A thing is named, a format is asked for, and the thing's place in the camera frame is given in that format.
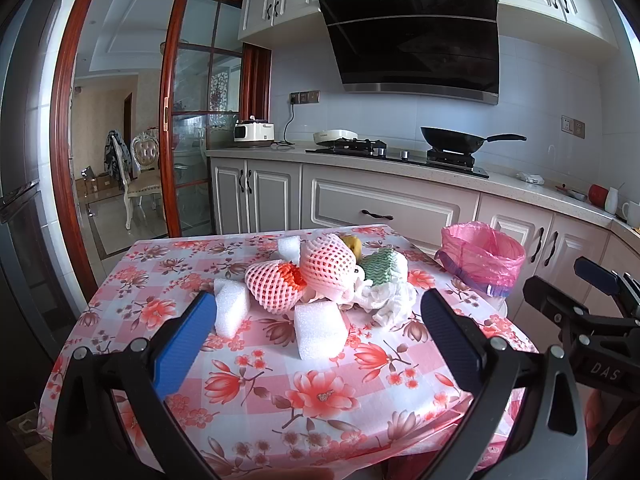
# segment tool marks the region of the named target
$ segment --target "pink tablecloth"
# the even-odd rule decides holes
[[[274,316],[257,303],[233,339],[211,333],[180,391],[166,403],[220,476],[269,466],[325,465],[343,478],[394,455],[440,449],[471,398],[457,388],[420,319],[420,297],[427,288],[436,286],[487,336],[499,334],[515,348],[533,350],[520,330],[386,225],[286,234],[311,238],[327,232],[360,237],[365,254],[380,247],[404,254],[408,279],[418,289],[414,313],[386,332],[373,326],[371,315],[362,309],[347,311],[347,345],[328,360],[300,360],[293,315]],[[249,264],[267,260],[276,238],[283,235],[173,238],[133,245],[90,301],[56,361],[40,403],[41,433],[52,437],[58,395],[74,348],[110,352],[134,338],[150,338],[166,319],[181,314],[198,291],[212,290],[214,278],[242,280]],[[487,450],[487,464],[513,425],[519,394],[512,399]],[[140,459],[158,467],[129,403],[124,396],[116,400]]]

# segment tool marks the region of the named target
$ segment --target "power cord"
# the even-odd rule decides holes
[[[284,127],[284,132],[282,133],[282,140],[279,140],[278,142],[274,142],[274,144],[276,144],[277,146],[295,146],[295,142],[289,142],[287,140],[287,128],[291,124],[291,121],[293,121],[293,117],[294,117],[293,99],[289,101],[289,103],[291,104],[291,118]]]

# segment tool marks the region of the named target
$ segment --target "clothing on chair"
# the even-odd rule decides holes
[[[118,157],[116,156],[116,150],[111,142],[111,137],[116,139],[116,142],[122,149],[122,162],[127,173],[131,169],[131,155],[127,145],[124,143],[122,136],[118,130],[111,130],[107,135],[107,143],[104,145],[104,169],[111,178],[114,178],[118,183],[120,189],[124,189],[122,183],[122,176],[120,175],[120,168],[118,167]]]

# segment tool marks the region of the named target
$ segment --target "white cup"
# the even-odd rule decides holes
[[[625,202],[622,206],[622,215],[626,218],[626,223],[629,226],[640,227],[640,204]]]

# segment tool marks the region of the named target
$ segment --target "ceiling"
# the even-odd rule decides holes
[[[78,44],[76,78],[137,73],[162,67],[160,44],[174,0],[92,0]],[[180,39],[208,45],[218,3],[188,0]],[[239,50],[240,9],[220,9],[216,46]]]

